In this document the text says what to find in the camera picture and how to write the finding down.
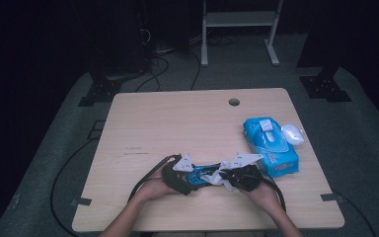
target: white shelf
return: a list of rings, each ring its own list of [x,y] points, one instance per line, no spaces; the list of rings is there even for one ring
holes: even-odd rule
[[[207,27],[257,27],[272,26],[274,11],[207,13]]]

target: wet wipes package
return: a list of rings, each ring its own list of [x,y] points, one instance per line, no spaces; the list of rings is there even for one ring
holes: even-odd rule
[[[273,178],[298,172],[298,155],[274,119],[248,118],[244,130],[253,152],[264,156],[257,161],[261,170]]]

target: person's right hand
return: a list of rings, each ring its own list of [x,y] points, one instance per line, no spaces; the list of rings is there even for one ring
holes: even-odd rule
[[[267,213],[282,208],[276,191],[265,183],[260,183],[257,188],[250,192],[241,190],[241,193],[248,196],[260,209]]]

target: metal shelf frame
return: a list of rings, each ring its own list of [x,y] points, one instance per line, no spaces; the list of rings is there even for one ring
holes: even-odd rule
[[[209,27],[270,27],[265,47],[273,66],[279,65],[278,57],[273,49],[273,39],[278,26],[283,0],[278,0],[275,11],[261,12],[211,12],[207,13],[207,0],[203,0],[202,7],[202,44],[201,65],[208,65],[207,28]]]

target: hand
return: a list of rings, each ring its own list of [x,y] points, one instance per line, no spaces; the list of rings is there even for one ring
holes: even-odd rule
[[[135,194],[136,196],[143,198],[145,200],[160,198],[164,195],[175,195],[178,194],[177,191],[168,187],[162,180],[162,169],[164,166],[153,173],[149,179],[140,187],[140,189]]]
[[[241,193],[248,196],[260,209],[267,213],[275,211],[276,208],[282,208],[276,191],[265,183],[260,183],[257,188],[250,192],[241,190]]]

